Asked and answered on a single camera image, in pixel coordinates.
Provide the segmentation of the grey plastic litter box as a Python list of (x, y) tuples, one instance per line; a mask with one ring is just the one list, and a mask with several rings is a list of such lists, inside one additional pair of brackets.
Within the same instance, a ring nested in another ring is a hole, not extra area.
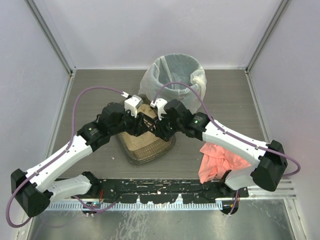
[[(144, 95), (140, 94), (137, 95), (142, 98), (143, 103), (150, 105), (151, 101)], [(163, 154), (166, 154), (169, 150), (171, 150), (175, 144), (176, 144), (176, 137), (172, 136), (169, 141), (164, 141), (160, 138), (158, 138), (157, 141), (154, 143), (151, 143), (143, 148), (140, 148), (136, 151), (129, 151), (127, 146), (125, 145), (124, 141), (120, 137), (119, 133), (116, 137), (118, 140), (118, 143), (121, 145), (122, 149), (124, 150), (127, 160), (133, 164), (133, 165), (141, 165), (144, 163), (147, 163), (149, 161), (152, 161), (158, 157), (160, 157)]]

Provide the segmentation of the bin with white bag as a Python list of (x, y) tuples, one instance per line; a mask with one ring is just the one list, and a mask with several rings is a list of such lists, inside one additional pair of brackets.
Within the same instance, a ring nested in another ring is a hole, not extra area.
[(205, 70), (196, 58), (172, 53), (160, 56), (152, 63), (140, 81), (138, 94), (145, 95), (150, 101), (154, 98), (168, 102), (177, 99), (194, 114), (202, 104), (186, 86), (194, 89), (203, 100), (207, 86)]

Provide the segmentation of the black litter scoop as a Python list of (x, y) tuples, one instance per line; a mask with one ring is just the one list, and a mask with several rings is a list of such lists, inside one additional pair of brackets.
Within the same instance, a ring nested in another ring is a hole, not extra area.
[(151, 126), (152, 126), (152, 125), (142, 125), (142, 129), (143, 129), (144, 131), (150, 132)]

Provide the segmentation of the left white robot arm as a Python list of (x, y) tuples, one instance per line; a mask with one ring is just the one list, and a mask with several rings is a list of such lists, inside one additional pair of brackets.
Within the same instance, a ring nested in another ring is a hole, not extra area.
[(46, 160), (27, 171), (15, 170), (10, 176), (11, 190), (27, 216), (38, 216), (51, 203), (64, 198), (96, 197), (101, 191), (101, 183), (89, 171), (70, 179), (56, 179), (76, 162), (107, 144), (112, 136), (123, 132), (134, 136), (145, 133), (148, 127), (144, 115), (138, 111), (142, 103), (137, 95), (124, 103), (109, 103), (96, 120), (85, 124), (64, 147)]

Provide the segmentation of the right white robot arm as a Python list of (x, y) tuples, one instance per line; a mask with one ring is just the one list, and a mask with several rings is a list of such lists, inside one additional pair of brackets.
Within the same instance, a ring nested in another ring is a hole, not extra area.
[(250, 166), (241, 170), (228, 170), (222, 184), (231, 190), (258, 186), (274, 192), (288, 166), (282, 144), (252, 139), (231, 130), (218, 121), (211, 121), (203, 112), (191, 113), (179, 100), (166, 101), (158, 98), (151, 102), (158, 116), (154, 121), (154, 133), (168, 140), (177, 132), (189, 138), (216, 144), (246, 160)]

